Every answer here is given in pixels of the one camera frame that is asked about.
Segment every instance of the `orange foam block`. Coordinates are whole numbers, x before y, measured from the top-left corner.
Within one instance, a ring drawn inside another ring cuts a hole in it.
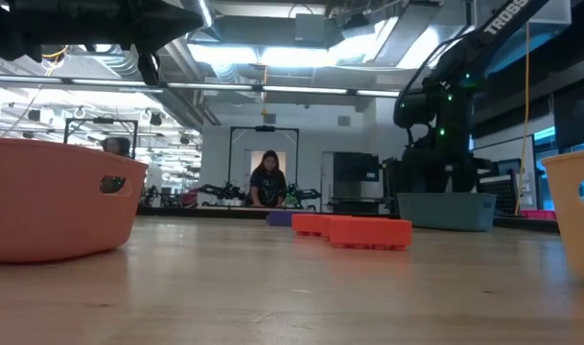
[[[406,250],[412,241],[408,220],[340,217],[331,222],[330,243],[334,247]]]
[[[323,215],[297,214],[292,216],[292,229],[297,235],[321,236],[324,226],[330,223]]]
[[[321,221],[321,237],[330,240],[330,231],[334,226],[334,219],[351,218],[351,216],[324,216]]]

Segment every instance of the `purple block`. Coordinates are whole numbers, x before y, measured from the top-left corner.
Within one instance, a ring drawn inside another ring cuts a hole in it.
[[[308,212],[274,211],[266,216],[266,224],[270,226],[292,226],[292,216]]]

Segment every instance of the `person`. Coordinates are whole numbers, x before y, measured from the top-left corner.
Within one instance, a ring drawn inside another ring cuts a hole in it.
[[[248,203],[255,207],[283,207],[287,191],[285,175],[279,169],[279,156],[268,150],[262,163],[255,168],[250,179]]]
[[[102,141],[102,149],[105,152],[116,154],[118,156],[129,158],[129,149],[131,142],[124,137],[110,137]]]

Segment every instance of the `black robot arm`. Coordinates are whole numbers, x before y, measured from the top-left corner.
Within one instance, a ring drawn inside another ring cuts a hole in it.
[[[508,38],[517,32],[549,0],[507,0],[483,26],[441,43],[417,70],[396,102],[394,123],[403,128],[428,124],[439,115],[448,90],[464,87],[473,92],[485,69]],[[457,43],[443,54],[436,68],[412,90],[417,77],[444,46]]]
[[[475,185],[477,163],[469,153],[471,101],[492,57],[548,0],[507,0],[486,23],[468,34],[441,43],[401,91],[394,107],[394,123],[407,130],[409,145],[402,165],[409,181],[405,192],[442,193],[448,180],[454,192]],[[437,52],[436,68],[412,89],[419,74]],[[414,141],[410,129],[425,125],[428,133]]]

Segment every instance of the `gray plastic bin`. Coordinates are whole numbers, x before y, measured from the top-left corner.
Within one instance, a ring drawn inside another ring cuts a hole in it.
[[[478,193],[398,194],[400,217],[414,227],[459,231],[489,231],[496,196]]]

